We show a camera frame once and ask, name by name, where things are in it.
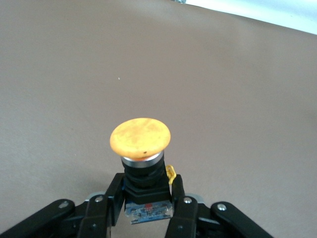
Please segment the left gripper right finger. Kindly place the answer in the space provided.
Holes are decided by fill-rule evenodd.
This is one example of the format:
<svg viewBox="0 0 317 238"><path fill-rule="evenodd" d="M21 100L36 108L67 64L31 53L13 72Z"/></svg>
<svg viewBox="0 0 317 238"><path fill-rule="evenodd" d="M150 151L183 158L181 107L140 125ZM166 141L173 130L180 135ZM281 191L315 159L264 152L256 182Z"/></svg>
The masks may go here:
<svg viewBox="0 0 317 238"><path fill-rule="evenodd" d="M172 183L173 217L167 238L270 238L267 231L233 204L221 201L207 207L186 195L181 175Z"/></svg>

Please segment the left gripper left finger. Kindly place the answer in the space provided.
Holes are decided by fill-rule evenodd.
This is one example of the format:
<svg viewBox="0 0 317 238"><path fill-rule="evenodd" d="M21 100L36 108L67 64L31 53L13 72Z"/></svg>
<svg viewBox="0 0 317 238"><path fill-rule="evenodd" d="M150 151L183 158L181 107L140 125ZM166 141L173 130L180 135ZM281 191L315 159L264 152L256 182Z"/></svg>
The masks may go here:
<svg viewBox="0 0 317 238"><path fill-rule="evenodd" d="M106 192L76 206L59 199L3 232L2 238L109 238L124 201L123 173L117 173Z"/></svg>

